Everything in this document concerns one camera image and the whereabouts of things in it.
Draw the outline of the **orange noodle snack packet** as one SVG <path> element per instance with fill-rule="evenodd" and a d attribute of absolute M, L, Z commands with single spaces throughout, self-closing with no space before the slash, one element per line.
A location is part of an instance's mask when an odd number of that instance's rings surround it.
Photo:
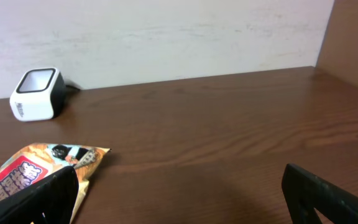
<path fill-rule="evenodd" d="M 86 196 L 90 177 L 108 152 L 108 148 L 70 144 L 26 146 L 0 167 L 0 201 L 64 167 L 71 166 L 79 183 L 71 223 Z"/>

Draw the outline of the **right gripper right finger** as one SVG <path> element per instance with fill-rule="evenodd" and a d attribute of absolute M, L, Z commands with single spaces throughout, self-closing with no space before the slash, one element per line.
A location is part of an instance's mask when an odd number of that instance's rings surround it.
<path fill-rule="evenodd" d="M 293 223 L 358 223 L 358 197 L 295 164 L 287 164 L 282 192 Z"/>

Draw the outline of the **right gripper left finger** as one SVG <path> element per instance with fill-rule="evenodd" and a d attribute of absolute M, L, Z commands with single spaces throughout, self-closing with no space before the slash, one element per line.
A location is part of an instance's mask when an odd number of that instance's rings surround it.
<path fill-rule="evenodd" d="M 0 201 L 0 223 L 69 224 L 79 183 L 73 167 L 64 167 Z"/>

